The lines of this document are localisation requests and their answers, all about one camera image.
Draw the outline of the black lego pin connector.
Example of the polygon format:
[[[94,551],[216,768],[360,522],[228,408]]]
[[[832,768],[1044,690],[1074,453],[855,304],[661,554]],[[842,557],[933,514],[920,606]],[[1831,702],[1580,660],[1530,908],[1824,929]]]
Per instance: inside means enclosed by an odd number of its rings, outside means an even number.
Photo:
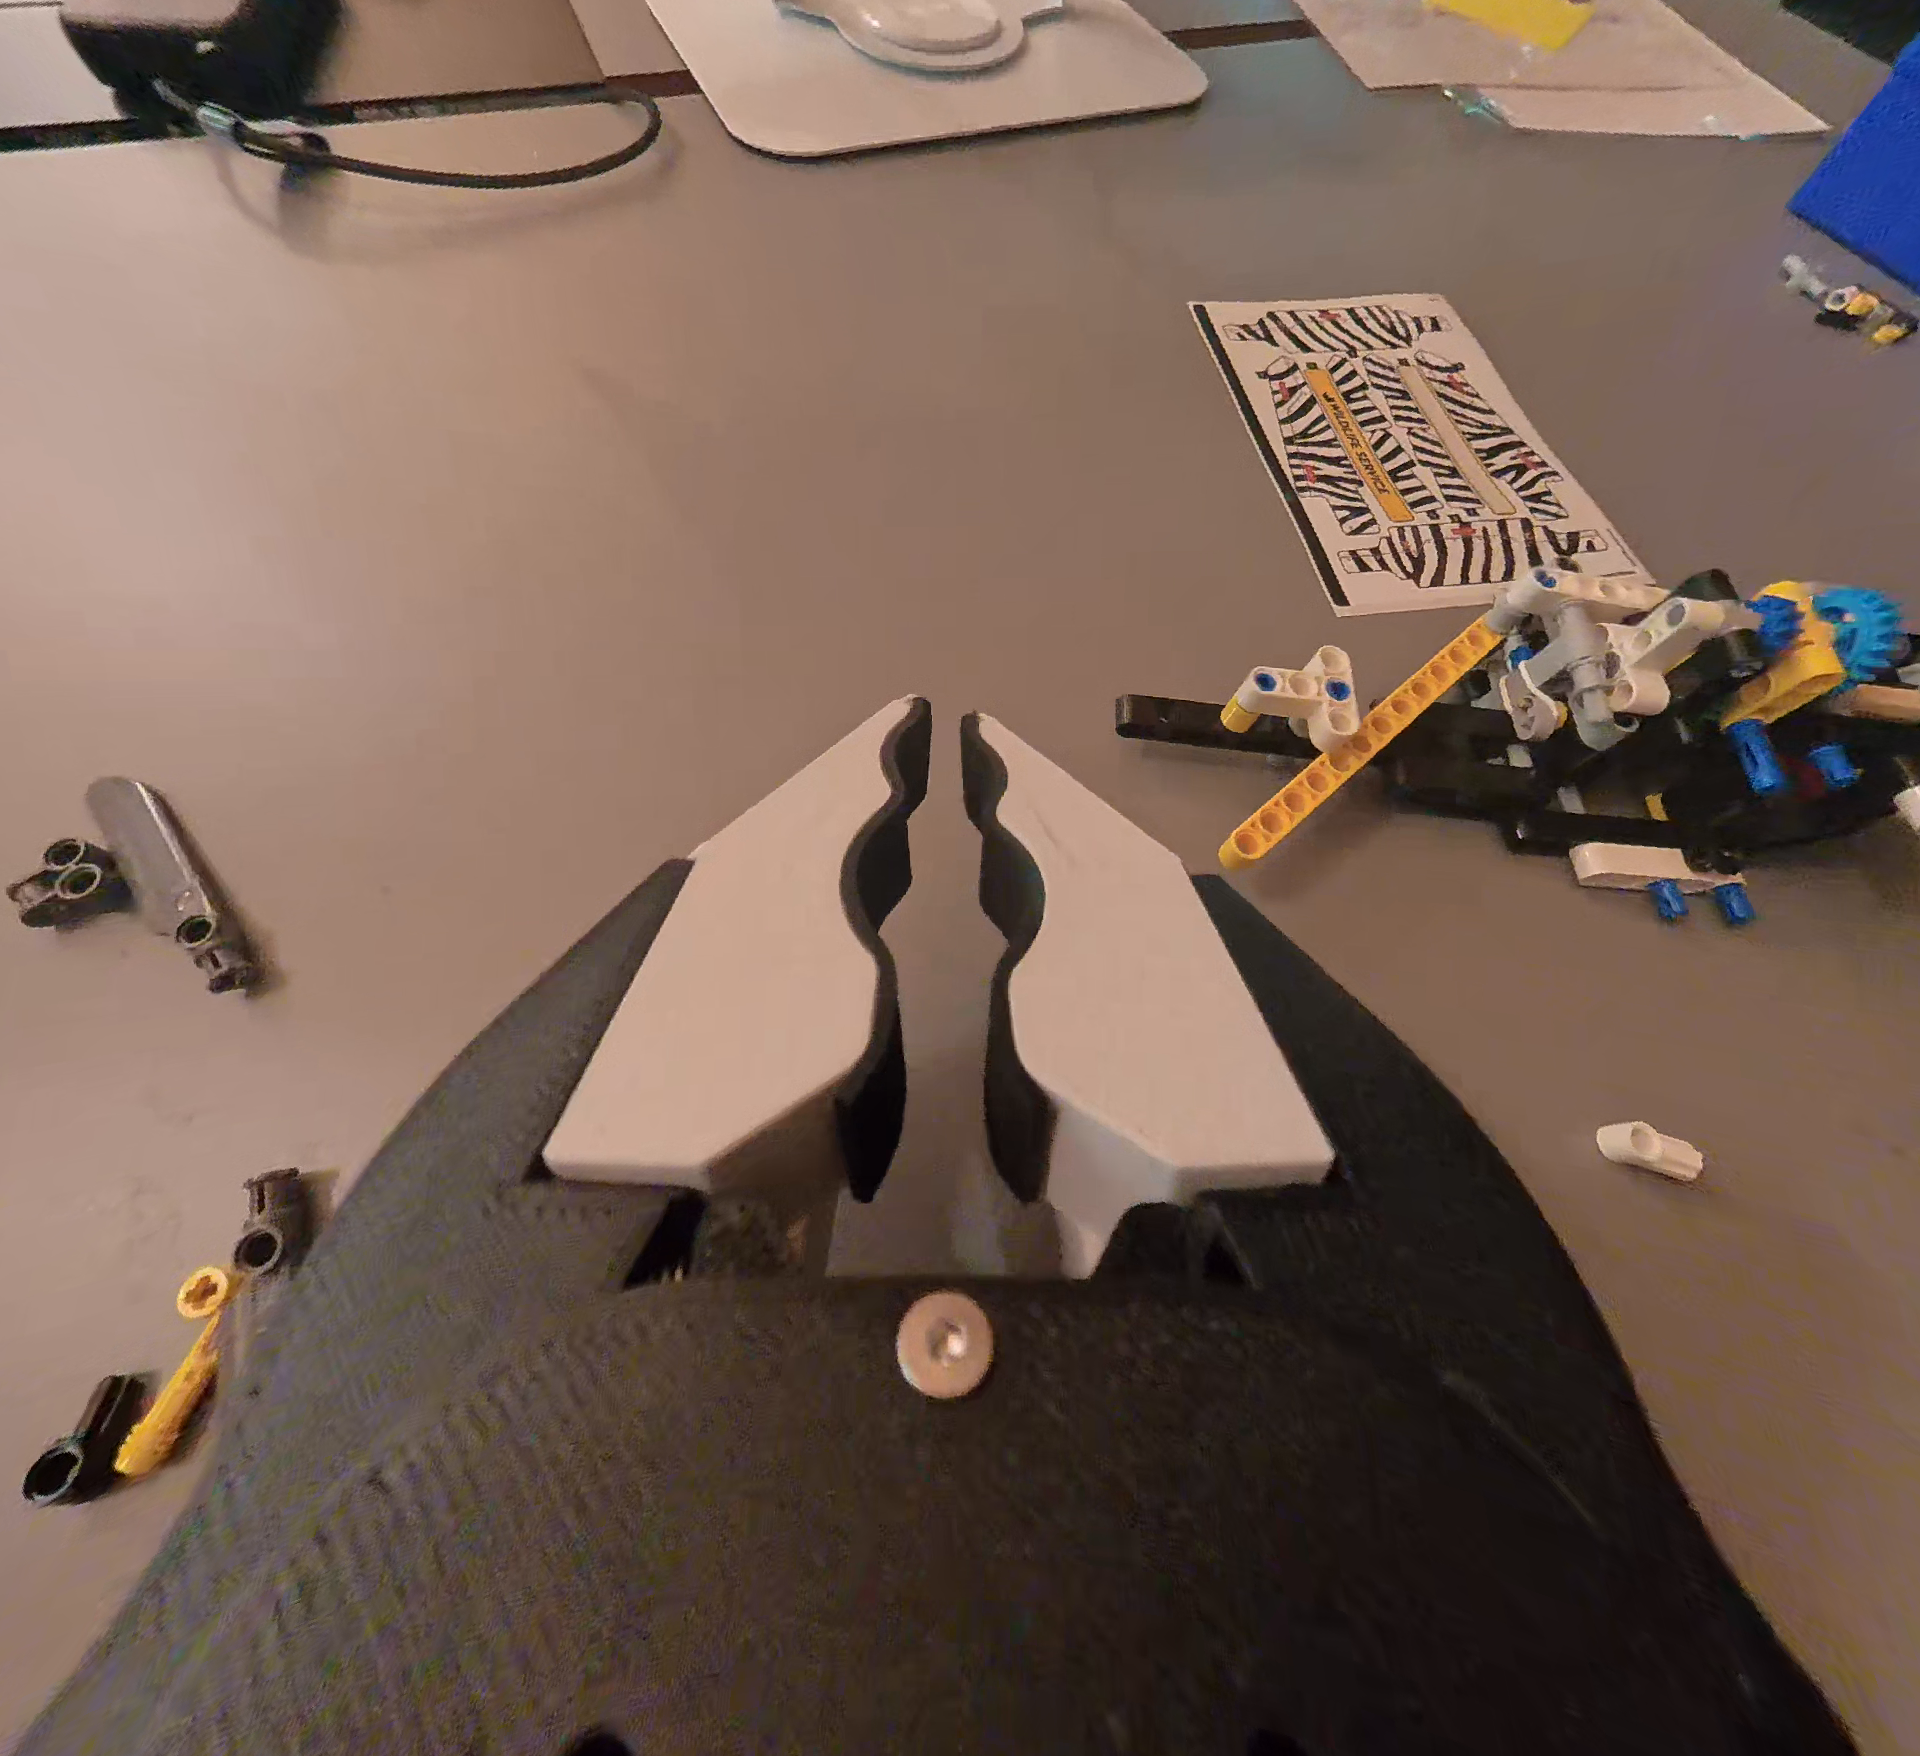
[[[247,1286],[283,1279],[310,1252],[322,1214],[317,1177],[272,1167],[244,1179],[245,1214],[232,1246],[232,1271]]]

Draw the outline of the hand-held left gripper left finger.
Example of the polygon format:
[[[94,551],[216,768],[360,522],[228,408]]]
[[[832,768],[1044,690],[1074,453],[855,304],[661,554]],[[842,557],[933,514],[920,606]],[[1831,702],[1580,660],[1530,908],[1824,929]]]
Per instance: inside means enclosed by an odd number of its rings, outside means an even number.
[[[901,695],[711,834],[592,1049],[545,1167],[768,1205],[869,1202],[900,1149],[900,979],[932,704]]]

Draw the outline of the zebra striped sticker sheet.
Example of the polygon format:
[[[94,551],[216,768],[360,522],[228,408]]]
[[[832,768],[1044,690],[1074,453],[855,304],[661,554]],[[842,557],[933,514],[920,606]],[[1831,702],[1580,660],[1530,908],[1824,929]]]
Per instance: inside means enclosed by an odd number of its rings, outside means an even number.
[[[1650,580],[1441,294],[1189,314],[1336,618],[1471,613],[1536,568]]]

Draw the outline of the small white lego connector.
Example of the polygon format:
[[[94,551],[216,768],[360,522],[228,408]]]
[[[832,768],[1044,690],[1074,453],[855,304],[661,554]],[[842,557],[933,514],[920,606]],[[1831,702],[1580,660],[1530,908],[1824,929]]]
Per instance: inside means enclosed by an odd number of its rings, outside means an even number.
[[[1638,1167],[1679,1184],[1693,1184],[1704,1173],[1704,1158],[1690,1141],[1648,1123],[1603,1125],[1592,1141],[1598,1156],[1618,1167]]]

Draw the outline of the black lego vehicle assembly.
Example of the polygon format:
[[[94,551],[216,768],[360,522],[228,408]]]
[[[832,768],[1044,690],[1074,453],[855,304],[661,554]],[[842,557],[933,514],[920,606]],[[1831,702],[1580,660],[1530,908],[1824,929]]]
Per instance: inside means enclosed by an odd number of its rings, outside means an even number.
[[[1401,809],[1495,826],[1666,923],[1700,898],[1744,928],[1752,864],[1888,819],[1915,831],[1915,660],[1906,609],[1872,589],[1535,568],[1374,702],[1327,643],[1220,708],[1122,693],[1115,732],[1279,771],[1217,851],[1227,874],[1377,776]]]

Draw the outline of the small black lego connector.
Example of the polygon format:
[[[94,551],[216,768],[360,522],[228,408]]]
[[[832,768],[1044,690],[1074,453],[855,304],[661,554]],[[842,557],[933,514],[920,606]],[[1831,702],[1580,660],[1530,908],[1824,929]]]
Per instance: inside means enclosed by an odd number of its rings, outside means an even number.
[[[39,867],[6,886],[23,928],[79,928],[129,906],[129,887],[109,848],[82,838],[57,838]]]

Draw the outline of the clear plastic parts bag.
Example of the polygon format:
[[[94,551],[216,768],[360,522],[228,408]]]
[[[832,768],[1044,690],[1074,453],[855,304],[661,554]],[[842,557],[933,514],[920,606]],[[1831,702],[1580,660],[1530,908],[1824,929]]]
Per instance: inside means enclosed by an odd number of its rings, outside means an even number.
[[[1748,71],[1661,0],[1592,0],[1545,54],[1425,0],[1290,0],[1363,88],[1435,88],[1527,133],[1774,139],[1827,121]]]

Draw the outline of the black lego tube connector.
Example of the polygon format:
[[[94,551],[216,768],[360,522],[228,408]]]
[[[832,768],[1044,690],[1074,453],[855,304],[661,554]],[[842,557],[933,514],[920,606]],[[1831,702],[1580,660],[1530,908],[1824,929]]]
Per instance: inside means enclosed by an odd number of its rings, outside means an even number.
[[[142,1376],[102,1378],[77,1423],[28,1463],[19,1496],[28,1507],[85,1505],[105,1493],[114,1458],[146,1395]]]

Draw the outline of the yellow lego piece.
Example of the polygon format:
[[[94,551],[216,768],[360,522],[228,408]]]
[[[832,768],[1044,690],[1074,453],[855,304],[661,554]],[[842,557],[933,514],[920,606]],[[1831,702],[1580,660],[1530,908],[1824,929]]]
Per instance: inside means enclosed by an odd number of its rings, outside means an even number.
[[[237,1288],[242,1277],[228,1264],[204,1264],[181,1281],[176,1307],[180,1318],[195,1326],[195,1336],[122,1439],[112,1460],[117,1479],[141,1480],[177,1449],[219,1372],[224,1320]]]

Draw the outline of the flat yellow lego panel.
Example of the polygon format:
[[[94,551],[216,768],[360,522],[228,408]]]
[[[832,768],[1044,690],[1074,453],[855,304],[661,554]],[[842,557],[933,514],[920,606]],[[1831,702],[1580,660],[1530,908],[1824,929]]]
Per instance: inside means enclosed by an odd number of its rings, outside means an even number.
[[[1592,0],[1425,0],[1425,6],[1545,54],[1569,47],[1594,15]]]

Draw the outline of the small loose lego pieces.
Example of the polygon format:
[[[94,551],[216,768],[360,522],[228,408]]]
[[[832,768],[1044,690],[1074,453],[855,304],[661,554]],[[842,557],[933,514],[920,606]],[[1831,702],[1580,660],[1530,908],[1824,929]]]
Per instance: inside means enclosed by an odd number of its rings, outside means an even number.
[[[1800,255],[1781,264],[1782,288],[1807,302],[1821,329],[1864,339],[1876,352],[1895,349],[1918,332],[1918,316],[1857,282],[1829,280]]]

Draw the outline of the silver lego cylinder piece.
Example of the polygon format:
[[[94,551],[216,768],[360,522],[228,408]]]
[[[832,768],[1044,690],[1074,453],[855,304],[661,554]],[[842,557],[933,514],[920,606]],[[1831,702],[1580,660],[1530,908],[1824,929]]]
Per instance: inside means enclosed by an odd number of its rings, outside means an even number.
[[[167,801],[137,778],[102,776],[85,803],[137,918],[191,959],[212,994],[258,989],[263,971],[252,935]]]

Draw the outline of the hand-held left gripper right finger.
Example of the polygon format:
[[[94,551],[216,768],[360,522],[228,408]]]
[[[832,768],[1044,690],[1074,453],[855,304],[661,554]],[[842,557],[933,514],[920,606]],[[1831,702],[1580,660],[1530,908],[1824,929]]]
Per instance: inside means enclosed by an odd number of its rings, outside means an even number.
[[[960,723],[1001,1182],[1084,1281],[1142,1208],[1320,1186],[1334,1154],[1181,858],[995,718]]]

